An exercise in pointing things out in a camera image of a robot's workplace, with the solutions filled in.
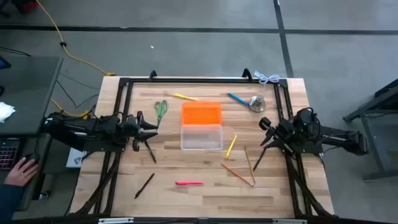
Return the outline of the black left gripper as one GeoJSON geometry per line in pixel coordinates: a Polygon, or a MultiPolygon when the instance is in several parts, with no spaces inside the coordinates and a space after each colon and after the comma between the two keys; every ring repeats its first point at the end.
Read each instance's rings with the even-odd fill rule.
{"type": "Polygon", "coordinates": [[[133,151],[138,152],[140,147],[140,142],[145,142],[149,138],[152,138],[158,135],[157,132],[154,133],[145,133],[142,132],[141,129],[144,130],[151,130],[151,129],[158,129],[158,126],[150,124],[143,120],[143,113],[142,111],[137,112],[137,116],[129,115],[126,121],[122,121],[118,124],[118,131],[117,131],[117,139],[128,140],[129,138],[133,138],[132,148],[133,151]]]}

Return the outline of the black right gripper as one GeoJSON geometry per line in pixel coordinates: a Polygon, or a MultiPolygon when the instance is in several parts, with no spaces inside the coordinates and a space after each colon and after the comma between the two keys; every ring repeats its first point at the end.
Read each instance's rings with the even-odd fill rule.
{"type": "Polygon", "coordinates": [[[266,131],[266,137],[260,144],[260,146],[264,146],[264,150],[273,147],[293,149],[291,143],[293,142],[295,128],[290,121],[282,119],[276,127],[272,127],[271,121],[263,117],[259,122],[259,127],[266,131]]]}

